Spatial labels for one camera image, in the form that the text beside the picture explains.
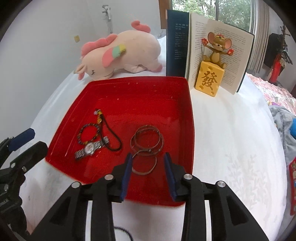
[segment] wall switch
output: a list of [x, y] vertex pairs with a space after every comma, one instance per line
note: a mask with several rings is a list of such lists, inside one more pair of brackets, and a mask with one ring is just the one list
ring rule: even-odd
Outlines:
[[80, 41], [79, 35], [74, 36], [74, 40], [76, 43], [78, 43]]

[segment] open book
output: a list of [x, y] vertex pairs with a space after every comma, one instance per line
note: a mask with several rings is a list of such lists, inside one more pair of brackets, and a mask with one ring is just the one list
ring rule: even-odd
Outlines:
[[[185, 14], [188, 16], [188, 21], [186, 21], [187, 23], [177, 23], [177, 19], [180, 18], [176, 18], [176, 16], [185, 16]], [[209, 32], [222, 34], [225, 38], [230, 38], [232, 40], [231, 48], [234, 50], [234, 53], [232, 56], [221, 55], [221, 61], [226, 62], [228, 66], [225, 69], [224, 77], [220, 86], [232, 94], [237, 92], [240, 88], [250, 60], [254, 35], [237, 27], [208, 19], [196, 13], [184, 13], [168, 10], [167, 18], [167, 76], [176, 76], [174, 73], [170, 72], [170, 70], [181, 68], [183, 72], [178, 76], [185, 77], [188, 80], [189, 88], [194, 88], [202, 56], [204, 54], [210, 56], [212, 53], [210, 49], [205, 48], [202, 45], [202, 39], [207, 39]], [[183, 46], [182, 50], [177, 50], [177, 48], [180, 48], [178, 47], [180, 45], [176, 44], [176, 37], [183, 36], [180, 36], [178, 33], [180, 31], [179, 26], [186, 26], [186, 30], [188, 31], [188, 36], [186, 36], [182, 42], [184, 43], [187, 41], [187, 44], [186, 46]], [[182, 60], [180, 60], [179, 54], [178, 61], [182, 64], [176, 65], [176, 59], [174, 59], [176, 57], [175, 53], [180, 51], [185, 51], [185, 53], [181, 56]]]

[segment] chinese character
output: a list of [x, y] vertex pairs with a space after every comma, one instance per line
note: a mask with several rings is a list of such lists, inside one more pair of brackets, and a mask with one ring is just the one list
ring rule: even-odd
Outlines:
[[215, 77], [217, 77], [217, 75], [214, 72], [210, 73], [209, 71], [207, 71], [207, 73], [204, 73], [204, 75], [205, 76], [202, 77], [202, 79], [204, 79], [202, 81], [202, 85], [205, 85], [206, 87], [210, 87], [211, 90], [213, 90], [211, 85], [212, 85], [212, 83], [214, 83], [214, 81], [217, 83], [217, 81], [215, 80]]

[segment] red plastic tray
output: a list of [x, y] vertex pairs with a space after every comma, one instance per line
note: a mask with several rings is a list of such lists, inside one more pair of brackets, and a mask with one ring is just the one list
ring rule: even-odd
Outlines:
[[[121, 138], [123, 147], [118, 152], [107, 148], [96, 151], [79, 161], [74, 153], [83, 148], [77, 134], [87, 123], [96, 123], [95, 109], [101, 109], [111, 129]], [[82, 183], [96, 182], [122, 164], [129, 152], [130, 139], [143, 125], [156, 126], [164, 137], [164, 147], [157, 156], [155, 169], [146, 176], [131, 175], [127, 199], [157, 205], [178, 206], [172, 201], [165, 177], [163, 155], [169, 152], [173, 163], [192, 173], [194, 152], [194, 124], [186, 79], [179, 77], [127, 77], [90, 82], [73, 102], [49, 146], [46, 160]], [[87, 127], [83, 140], [91, 139], [94, 127]], [[106, 126], [104, 136], [112, 147], [116, 139]], [[154, 164], [153, 157], [136, 157], [134, 167], [146, 172]]]

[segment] curtain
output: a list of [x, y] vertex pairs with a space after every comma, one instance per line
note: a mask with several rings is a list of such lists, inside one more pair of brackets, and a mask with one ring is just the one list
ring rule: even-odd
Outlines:
[[269, 6], [263, 0], [251, 0], [250, 33], [255, 35], [248, 69], [259, 73], [262, 68], [269, 28]]

